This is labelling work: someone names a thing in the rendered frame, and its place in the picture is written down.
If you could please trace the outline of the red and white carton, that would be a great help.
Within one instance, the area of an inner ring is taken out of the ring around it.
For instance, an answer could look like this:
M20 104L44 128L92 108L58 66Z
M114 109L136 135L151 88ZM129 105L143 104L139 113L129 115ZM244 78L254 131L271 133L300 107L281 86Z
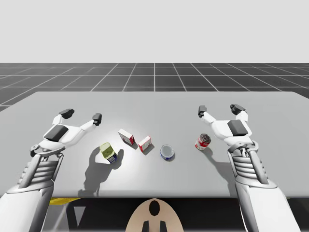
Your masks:
M145 137L142 141L140 141L138 143L138 146L141 150L141 152L143 152L145 149L147 149L150 145L152 144L152 139L150 136Z
M127 132L127 131L124 130L124 129L120 129L120 130L118 131L118 134L119 134L119 136L121 137L121 139L122 139L124 142L126 142L126 143L128 143L128 144L130 144L130 145L134 145L135 139L134 139L134 136L133 136L131 133Z

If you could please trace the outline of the tan robot part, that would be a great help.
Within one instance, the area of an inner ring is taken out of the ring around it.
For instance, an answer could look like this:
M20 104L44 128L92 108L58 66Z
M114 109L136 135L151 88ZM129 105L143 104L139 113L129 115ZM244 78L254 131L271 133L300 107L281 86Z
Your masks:
M135 209L125 232L184 232L184 229L178 215L168 203L152 198Z

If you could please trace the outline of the green and blue rectangular can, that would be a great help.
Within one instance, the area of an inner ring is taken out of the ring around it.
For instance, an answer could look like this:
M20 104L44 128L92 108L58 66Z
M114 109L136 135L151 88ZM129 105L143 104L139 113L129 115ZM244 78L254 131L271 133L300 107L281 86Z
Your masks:
M100 151L103 155L103 157L109 162L114 163L117 161L117 154L112 148L111 144L106 142L102 144L100 147Z

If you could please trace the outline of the red and white can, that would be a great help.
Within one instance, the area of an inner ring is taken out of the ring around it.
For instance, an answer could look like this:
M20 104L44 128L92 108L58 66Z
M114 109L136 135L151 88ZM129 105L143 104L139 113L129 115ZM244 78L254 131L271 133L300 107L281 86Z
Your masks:
M205 134L205 133L202 133L196 143L195 143L195 147L198 149L198 150L204 150L209 144L211 143L211 138Z

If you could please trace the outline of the blue flat can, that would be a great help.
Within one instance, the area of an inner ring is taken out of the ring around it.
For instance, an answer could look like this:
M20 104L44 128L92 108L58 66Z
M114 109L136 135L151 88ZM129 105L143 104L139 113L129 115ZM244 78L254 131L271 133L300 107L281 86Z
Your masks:
M163 145L160 149L160 155L164 160L170 160L174 157L174 150L170 145Z

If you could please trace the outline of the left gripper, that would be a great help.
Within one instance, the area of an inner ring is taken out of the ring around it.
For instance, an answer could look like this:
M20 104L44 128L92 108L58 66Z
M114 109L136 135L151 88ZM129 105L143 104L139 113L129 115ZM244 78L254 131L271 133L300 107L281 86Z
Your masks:
M40 147L45 150L55 150L62 147L69 147L77 144L84 133L92 132L101 124L102 114L96 113L92 119L81 127L62 125L65 119L69 119L74 114L73 109L66 109L58 113L53 119L53 126L43 136Z

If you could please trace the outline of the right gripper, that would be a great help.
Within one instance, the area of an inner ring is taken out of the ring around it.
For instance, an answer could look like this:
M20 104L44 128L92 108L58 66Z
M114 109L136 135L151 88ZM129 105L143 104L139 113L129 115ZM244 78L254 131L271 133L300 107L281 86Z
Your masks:
M207 112L204 105L198 108L198 117L207 125L211 125L216 138L224 141L227 145L234 145L238 142L252 145L250 139L251 129L248 127L248 114L246 109L238 104L230 105L231 112L236 116L234 120L216 120Z

